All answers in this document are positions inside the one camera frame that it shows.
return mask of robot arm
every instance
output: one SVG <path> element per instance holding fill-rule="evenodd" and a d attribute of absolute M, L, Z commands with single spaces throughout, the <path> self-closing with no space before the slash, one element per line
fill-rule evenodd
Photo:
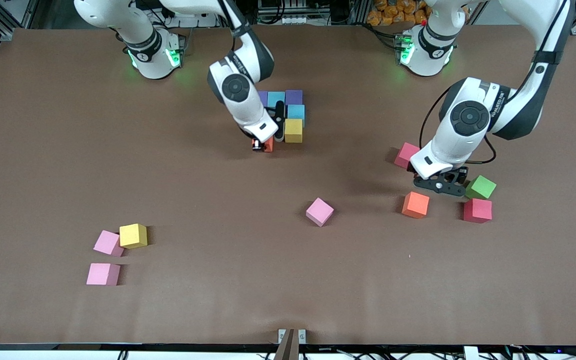
<path fill-rule="evenodd" d="M 148 79 L 161 79 L 180 66 L 179 35 L 155 29 L 146 14 L 129 7 L 131 0 L 74 0 L 90 25 L 115 30 L 128 48 L 132 64 Z"/>
<path fill-rule="evenodd" d="M 264 108 L 255 84 L 270 77 L 275 60 L 250 27 L 233 0 L 162 0 L 162 5 L 181 14 L 218 14 L 228 19 L 234 38 L 242 46 L 211 64 L 208 84 L 232 114 L 239 127 L 265 142 L 279 126 Z"/>
<path fill-rule="evenodd" d="M 74 0 L 79 15 L 91 25 L 113 29 L 128 48 L 132 63 L 149 79 L 161 79 L 180 66 L 176 55 L 179 35 L 155 29 L 148 16 L 132 0 Z M 243 46 L 230 51 L 210 66 L 208 84 L 239 127 L 250 137 L 265 142 L 279 129 L 264 108 L 256 83 L 270 77 L 275 60 L 260 41 L 233 0 L 162 0 L 162 5 L 181 14 L 218 14 L 228 19 L 232 36 Z"/>
<path fill-rule="evenodd" d="M 417 186 L 450 194 L 445 186 L 429 178 L 453 172 L 450 178 L 455 180 L 486 132 L 512 140 L 528 135 L 539 123 L 546 93 L 569 37 L 574 6 L 572 0 L 499 2 L 515 21 L 530 30 L 537 43 L 530 72 L 519 89 L 473 77 L 450 87 L 439 111 L 441 123 L 436 134 L 410 159 L 419 175 L 414 182 Z M 451 188 L 453 195 L 462 195 L 455 192 L 458 186 Z"/>

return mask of cube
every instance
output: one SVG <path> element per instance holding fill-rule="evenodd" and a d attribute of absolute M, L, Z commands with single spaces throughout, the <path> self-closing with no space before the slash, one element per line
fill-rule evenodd
<path fill-rule="evenodd" d="M 306 216 L 311 219 L 318 227 L 324 226 L 324 223 L 330 218 L 334 209 L 324 200 L 317 198 L 312 205 L 306 210 Z"/>
<path fill-rule="evenodd" d="M 277 106 L 277 101 L 282 101 L 286 104 L 286 93 L 283 91 L 268 91 L 268 107 L 274 108 Z"/>
<path fill-rule="evenodd" d="M 121 267 L 115 264 L 100 264 L 93 262 L 90 264 L 86 285 L 105 285 L 114 287 L 119 279 L 119 269 Z"/>
<path fill-rule="evenodd" d="M 119 228 L 119 246 L 122 248 L 135 249 L 147 245 L 146 226 L 133 223 Z"/>
<path fill-rule="evenodd" d="M 301 90 L 286 90 L 286 105 L 304 104 L 304 92 Z"/>
<path fill-rule="evenodd" d="M 301 144 L 304 140 L 304 127 L 302 119 L 287 118 L 283 128 L 283 141 L 293 144 Z"/>
<path fill-rule="evenodd" d="M 399 150 L 397 157 L 395 158 L 395 165 L 407 169 L 410 164 L 410 158 L 419 150 L 420 149 L 417 146 L 404 142 L 404 145 L 401 147 L 401 150 Z"/>
<path fill-rule="evenodd" d="M 101 232 L 92 249 L 117 258 L 124 253 L 124 248 L 119 246 L 119 234 L 106 230 Z"/>
<path fill-rule="evenodd" d="M 463 219 L 483 224 L 492 220 L 492 201 L 472 198 L 463 205 Z"/>
<path fill-rule="evenodd" d="M 430 198 L 425 194 L 410 191 L 404 200 L 404 207 L 401 210 L 403 215 L 415 219 L 422 219 L 428 213 L 428 203 Z"/>
<path fill-rule="evenodd" d="M 306 106 L 305 105 L 288 105 L 288 118 L 301 119 L 302 127 L 306 127 Z"/>
<path fill-rule="evenodd" d="M 255 145 L 254 139 L 250 139 L 250 141 L 252 142 L 250 145 Z M 270 139 L 267 139 L 263 145 L 265 145 L 265 149 L 263 150 L 264 153 L 272 153 L 275 148 L 275 137 L 270 137 Z"/>
<path fill-rule="evenodd" d="M 268 91 L 259 91 L 258 93 L 259 93 L 259 98 L 261 99 L 261 103 L 263 104 L 263 107 L 267 107 L 268 106 Z"/>
<path fill-rule="evenodd" d="M 466 196 L 470 199 L 487 200 L 496 187 L 496 183 L 479 175 L 466 186 Z"/>

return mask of brown table surface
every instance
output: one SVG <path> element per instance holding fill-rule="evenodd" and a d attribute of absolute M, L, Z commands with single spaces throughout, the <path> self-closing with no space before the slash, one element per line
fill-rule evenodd
<path fill-rule="evenodd" d="M 231 45 L 197 30 L 163 80 L 106 30 L 17 30 L 0 48 L 0 343 L 576 344 L 576 37 L 540 125 L 492 137 L 473 166 L 498 184 L 494 221 L 430 194 L 400 214 L 412 176 L 386 162 L 466 76 L 517 87 L 533 40 L 466 27 L 441 74 L 416 77 L 362 28 L 261 27 L 263 90 L 303 89 L 303 144 L 253 153 L 206 83 Z M 429 122 L 427 139 L 437 115 Z M 480 146 L 473 159 L 489 157 Z M 320 197 L 335 214 L 305 217 Z M 93 251 L 141 223 L 151 244 Z M 86 285 L 91 262 L 125 264 Z"/>

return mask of teal block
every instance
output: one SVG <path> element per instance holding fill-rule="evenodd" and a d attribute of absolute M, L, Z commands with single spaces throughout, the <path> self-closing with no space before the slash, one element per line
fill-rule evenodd
<path fill-rule="evenodd" d="M 268 91 L 268 107 L 276 107 L 277 101 L 286 104 L 286 93 L 283 91 Z"/>
<path fill-rule="evenodd" d="M 303 127 L 306 127 L 306 105 L 288 105 L 288 119 L 301 119 Z"/>
<path fill-rule="evenodd" d="M 471 199 L 487 200 L 497 184 L 479 175 L 466 187 L 466 196 Z"/>

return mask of purple block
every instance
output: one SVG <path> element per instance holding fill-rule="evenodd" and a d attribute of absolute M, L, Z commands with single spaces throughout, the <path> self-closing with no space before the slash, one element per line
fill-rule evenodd
<path fill-rule="evenodd" d="M 304 91 L 286 90 L 286 105 L 303 105 Z"/>
<path fill-rule="evenodd" d="M 308 219 L 314 221 L 319 227 L 324 226 L 324 223 L 330 218 L 334 209 L 328 205 L 324 200 L 317 198 L 312 205 L 306 210 Z"/>
<path fill-rule="evenodd" d="M 103 230 L 99 239 L 96 240 L 93 250 L 119 258 L 124 253 L 124 248 L 119 246 L 119 235 L 114 232 Z"/>
<path fill-rule="evenodd" d="M 268 91 L 258 91 L 259 93 L 259 98 L 261 98 L 261 103 L 263 104 L 263 107 L 267 107 L 268 106 Z"/>
<path fill-rule="evenodd" d="M 119 279 L 119 269 L 121 267 L 115 264 L 100 264 L 93 262 L 90 264 L 86 285 L 105 285 L 114 287 Z"/>

